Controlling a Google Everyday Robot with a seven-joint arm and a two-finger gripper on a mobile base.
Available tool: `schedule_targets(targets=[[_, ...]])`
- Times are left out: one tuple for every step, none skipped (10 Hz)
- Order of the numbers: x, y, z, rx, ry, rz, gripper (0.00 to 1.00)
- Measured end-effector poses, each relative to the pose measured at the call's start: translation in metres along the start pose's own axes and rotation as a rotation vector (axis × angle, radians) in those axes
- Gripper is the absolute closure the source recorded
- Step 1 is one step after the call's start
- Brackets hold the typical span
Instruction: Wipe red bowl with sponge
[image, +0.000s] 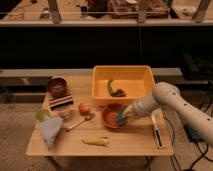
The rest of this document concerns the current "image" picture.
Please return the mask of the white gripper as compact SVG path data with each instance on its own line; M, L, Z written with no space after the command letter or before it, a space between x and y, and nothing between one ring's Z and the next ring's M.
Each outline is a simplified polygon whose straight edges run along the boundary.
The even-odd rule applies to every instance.
M159 107L158 102L152 95L147 95L134 100L123 112L126 119L141 118L150 115Z

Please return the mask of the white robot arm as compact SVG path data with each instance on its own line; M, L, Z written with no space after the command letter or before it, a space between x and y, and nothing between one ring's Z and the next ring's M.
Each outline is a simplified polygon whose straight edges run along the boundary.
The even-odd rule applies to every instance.
M122 116L129 121L146 117L161 107L169 107L177 112L213 147L213 118L187 102L180 95L179 89L170 83L157 83L148 95L134 100Z

